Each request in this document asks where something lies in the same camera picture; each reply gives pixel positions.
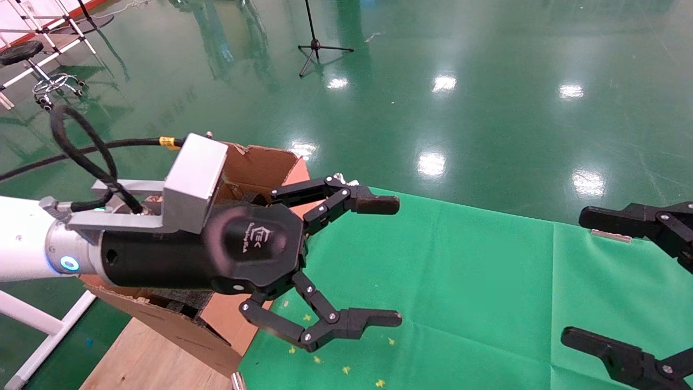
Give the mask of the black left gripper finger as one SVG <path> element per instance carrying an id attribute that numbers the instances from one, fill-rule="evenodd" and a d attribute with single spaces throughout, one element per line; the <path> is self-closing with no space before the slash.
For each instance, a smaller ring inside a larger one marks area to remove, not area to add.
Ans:
<path id="1" fill-rule="evenodd" d="M 303 214 L 304 233 L 314 235 L 344 213 L 395 215 L 400 210 L 399 197 L 380 196 L 363 185 L 347 185 L 326 176 L 270 190 L 272 204 L 293 208 L 317 202 Z"/>

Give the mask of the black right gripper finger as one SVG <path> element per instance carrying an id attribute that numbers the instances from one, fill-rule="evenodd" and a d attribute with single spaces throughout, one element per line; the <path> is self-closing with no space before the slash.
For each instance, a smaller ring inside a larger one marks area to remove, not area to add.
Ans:
<path id="1" fill-rule="evenodd" d="M 637 346 L 577 327 L 564 328 L 561 342 L 599 358 L 612 380 L 629 387 L 691 389 L 686 378 L 692 374 L 692 348 L 659 360 Z"/>
<path id="2" fill-rule="evenodd" d="M 647 238 L 692 272 L 692 204 L 655 207 L 631 203 L 623 210 L 587 206 L 580 212 L 583 228 L 632 238 Z"/>

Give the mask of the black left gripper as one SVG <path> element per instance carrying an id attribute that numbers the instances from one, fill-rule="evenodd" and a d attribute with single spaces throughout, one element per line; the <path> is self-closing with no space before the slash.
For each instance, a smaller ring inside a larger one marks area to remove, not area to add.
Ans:
<path id="1" fill-rule="evenodd" d="M 246 321 L 307 352 L 334 339 L 360 339 L 371 326 L 402 324 L 395 310 L 334 308 L 300 271 L 305 250 L 304 222 L 284 205 L 221 205 L 199 234 L 104 232 L 102 279 L 119 287 L 253 292 L 239 306 Z M 318 316 L 309 328 L 263 308 L 268 296 L 292 287 Z"/>

